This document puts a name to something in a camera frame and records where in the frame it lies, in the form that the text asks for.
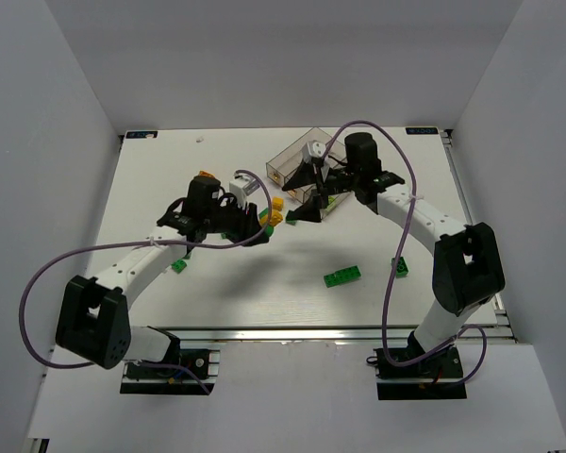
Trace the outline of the long yellow lego brick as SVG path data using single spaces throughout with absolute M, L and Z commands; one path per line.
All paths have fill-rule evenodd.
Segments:
M 259 223 L 262 226 L 268 225 L 270 227 L 276 227 L 283 221 L 283 216 L 279 211 L 273 211 L 271 214 L 266 212 L 264 215 L 261 215 L 259 218 Z

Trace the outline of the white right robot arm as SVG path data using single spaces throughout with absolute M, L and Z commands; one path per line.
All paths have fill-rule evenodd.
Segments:
M 345 137 L 346 157 L 332 168 L 328 147 L 310 141 L 302 161 L 284 190 L 312 186 L 308 200 L 288 213 L 290 221 L 321 222 L 321 213 L 334 194 L 352 193 L 375 214 L 403 229 L 432 255 L 435 300 L 426 317 L 409 335 L 402 356 L 383 350 L 393 367 L 406 368 L 432 361 L 465 330 L 466 321 L 505 287 L 494 232 L 485 223 L 465 225 L 418 197 L 415 184 L 383 169 L 377 144 L 366 132 Z

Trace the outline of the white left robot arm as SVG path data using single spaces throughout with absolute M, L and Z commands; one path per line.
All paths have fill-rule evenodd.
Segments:
M 73 277 L 66 285 L 56 329 L 61 348 L 111 369 L 122 361 L 180 364 L 180 341 L 155 327 L 133 327 L 129 311 L 148 286 L 210 234 L 223 234 L 227 247 L 267 243 L 258 207 L 248 197 L 264 186 L 255 174 L 239 170 L 223 191 L 218 179 L 195 176 L 185 196 L 158 218 L 145 241 L 102 272 Z

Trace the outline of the small yellow lego brick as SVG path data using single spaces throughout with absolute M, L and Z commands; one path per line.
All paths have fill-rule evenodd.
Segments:
M 277 211 L 282 211 L 284 209 L 284 200 L 280 197 L 274 197 L 272 199 L 273 209 Z

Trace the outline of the long green lego plate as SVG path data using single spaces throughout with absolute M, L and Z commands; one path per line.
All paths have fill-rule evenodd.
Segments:
M 335 271 L 331 274 L 324 275 L 324 283 L 327 288 L 332 288 L 356 281 L 361 278 L 359 268 L 354 265 Z

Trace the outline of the blue label left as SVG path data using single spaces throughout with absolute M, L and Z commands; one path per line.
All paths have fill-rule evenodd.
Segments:
M 127 140 L 145 140 L 145 139 L 155 139 L 158 136 L 157 131 L 127 131 L 125 134 L 125 138 Z

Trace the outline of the aluminium rail front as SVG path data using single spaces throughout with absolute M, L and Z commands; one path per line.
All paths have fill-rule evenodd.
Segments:
M 482 327 L 488 339 L 494 341 L 515 341 L 508 326 Z M 186 341 L 302 341 L 302 340 L 381 340 L 381 329 L 357 328 L 248 328 L 248 329 L 170 329 L 174 335 Z M 390 328 L 387 338 L 391 341 L 405 340 L 411 328 Z M 476 329 L 470 329 L 460 339 L 480 339 Z

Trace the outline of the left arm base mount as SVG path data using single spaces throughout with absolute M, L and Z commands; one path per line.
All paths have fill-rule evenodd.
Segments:
M 156 368 L 127 363 L 121 394 L 208 396 L 219 373 L 221 351 L 183 348 L 175 368 Z

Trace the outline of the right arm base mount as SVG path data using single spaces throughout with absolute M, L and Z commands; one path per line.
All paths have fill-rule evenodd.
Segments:
M 458 350 L 445 352 L 408 367 L 392 366 L 378 348 L 366 359 L 375 369 L 377 397 L 380 401 L 462 400 L 467 398 L 463 368 Z

